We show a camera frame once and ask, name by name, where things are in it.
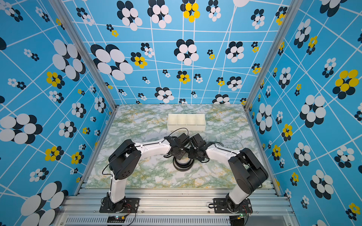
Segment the black leather belt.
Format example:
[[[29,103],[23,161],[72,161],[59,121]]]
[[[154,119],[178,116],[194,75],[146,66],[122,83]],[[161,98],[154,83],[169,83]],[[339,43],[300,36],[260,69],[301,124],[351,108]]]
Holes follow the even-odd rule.
[[[192,168],[193,164],[194,164],[193,159],[190,159],[186,163],[180,163],[176,157],[173,158],[173,166],[175,167],[176,170],[178,170],[180,172],[186,172],[186,171],[190,170]]]

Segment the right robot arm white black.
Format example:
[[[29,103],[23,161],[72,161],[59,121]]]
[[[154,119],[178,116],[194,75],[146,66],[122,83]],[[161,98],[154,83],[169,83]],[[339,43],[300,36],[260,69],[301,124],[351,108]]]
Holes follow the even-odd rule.
[[[231,213],[251,213],[248,197],[269,177],[254,153],[248,148],[237,151],[219,147],[216,142],[206,142],[199,134],[192,136],[189,143],[190,159],[215,160],[228,165],[233,173],[236,185],[226,195],[221,208]]]

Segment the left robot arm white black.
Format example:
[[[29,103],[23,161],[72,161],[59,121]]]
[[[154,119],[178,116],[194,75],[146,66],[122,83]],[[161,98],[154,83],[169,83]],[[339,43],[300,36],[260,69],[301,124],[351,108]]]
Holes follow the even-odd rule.
[[[159,154],[181,159],[188,143],[189,136],[184,133],[178,137],[166,136],[148,143],[134,143],[130,139],[124,141],[108,158],[111,185],[104,204],[106,209],[121,212],[126,207],[126,181],[134,172],[139,160]]]

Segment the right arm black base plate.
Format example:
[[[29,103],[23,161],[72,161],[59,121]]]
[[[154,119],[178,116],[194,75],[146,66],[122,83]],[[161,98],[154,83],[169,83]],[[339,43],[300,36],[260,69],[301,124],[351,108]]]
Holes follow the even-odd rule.
[[[208,205],[218,214],[252,214],[252,206],[249,199],[243,200],[240,204],[235,204],[230,198],[214,198],[213,202]]]

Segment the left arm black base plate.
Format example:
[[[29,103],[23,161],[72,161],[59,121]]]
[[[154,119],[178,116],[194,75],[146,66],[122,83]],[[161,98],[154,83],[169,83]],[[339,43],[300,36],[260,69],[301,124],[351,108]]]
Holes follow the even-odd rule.
[[[140,198],[124,198],[113,203],[109,197],[101,200],[100,213],[137,213],[140,205]]]

